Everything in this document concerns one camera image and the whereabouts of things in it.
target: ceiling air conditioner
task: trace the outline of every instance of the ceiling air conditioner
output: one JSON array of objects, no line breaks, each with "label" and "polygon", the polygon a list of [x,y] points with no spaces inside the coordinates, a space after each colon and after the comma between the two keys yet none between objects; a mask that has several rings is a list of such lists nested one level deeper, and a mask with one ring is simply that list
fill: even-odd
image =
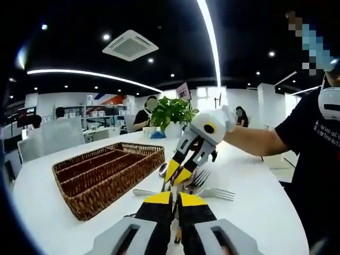
[{"label": "ceiling air conditioner", "polygon": [[126,61],[133,61],[158,49],[155,44],[144,36],[133,30],[128,30],[110,42],[103,49],[103,53],[119,57]]}]

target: white flower pot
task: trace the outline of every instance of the white flower pot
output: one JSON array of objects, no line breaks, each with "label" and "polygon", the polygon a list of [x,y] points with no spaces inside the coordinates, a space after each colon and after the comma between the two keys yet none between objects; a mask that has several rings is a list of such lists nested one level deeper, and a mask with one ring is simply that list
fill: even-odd
[{"label": "white flower pot", "polygon": [[180,138],[182,136],[182,126],[179,122],[175,124],[171,121],[164,131],[165,137],[170,139]]}]

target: ceiling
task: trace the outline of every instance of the ceiling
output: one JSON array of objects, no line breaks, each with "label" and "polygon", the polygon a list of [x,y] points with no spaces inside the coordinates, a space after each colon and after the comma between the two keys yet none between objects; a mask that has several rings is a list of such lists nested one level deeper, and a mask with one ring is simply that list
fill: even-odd
[{"label": "ceiling", "polygon": [[[301,38],[288,30],[283,9],[274,8],[270,2],[207,1],[217,40],[222,85],[246,89],[261,82],[276,84],[294,71],[298,73],[276,86],[277,92],[296,92],[321,84],[322,72],[310,76],[308,70],[302,70],[302,62],[308,62],[308,56],[301,49]],[[47,30],[41,29],[42,24],[48,26]],[[131,62],[102,53],[127,30],[146,37],[159,50]],[[111,37],[109,41],[103,40],[106,33]],[[174,89],[185,81],[189,88],[216,85],[209,35],[196,0],[96,1],[53,6],[41,16],[23,46],[27,57],[24,70],[13,72],[16,82],[10,82],[12,100],[24,99],[34,92],[117,94],[120,89],[120,93],[128,95],[155,93],[96,76],[26,73],[37,69],[96,72],[160,90]],[[268,55],[270,51],[275,52],[274,57]]]}]

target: wicker basket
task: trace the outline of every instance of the wicker basket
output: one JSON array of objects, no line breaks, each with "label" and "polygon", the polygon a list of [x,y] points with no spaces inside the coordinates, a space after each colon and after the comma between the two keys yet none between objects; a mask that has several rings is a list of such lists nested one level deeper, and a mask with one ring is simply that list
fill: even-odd
[{"label": "wicker basket", "polygon": [[57,163],[53,174],[75,217],[89,220],[164,161],[161,146],[122,142]]}]

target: spoon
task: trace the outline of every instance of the spoon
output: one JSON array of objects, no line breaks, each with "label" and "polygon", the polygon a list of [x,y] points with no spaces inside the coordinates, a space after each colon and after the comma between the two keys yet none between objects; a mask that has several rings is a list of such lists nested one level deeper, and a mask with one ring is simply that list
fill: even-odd
[{"label": "spoon", "polygon": [[169,166],[168,162],[165,162],[160,166],[158,170],[158,174],[160,177],[165,178],[165,174],[166,174],[166,171],[168,170],[168,166]]}]

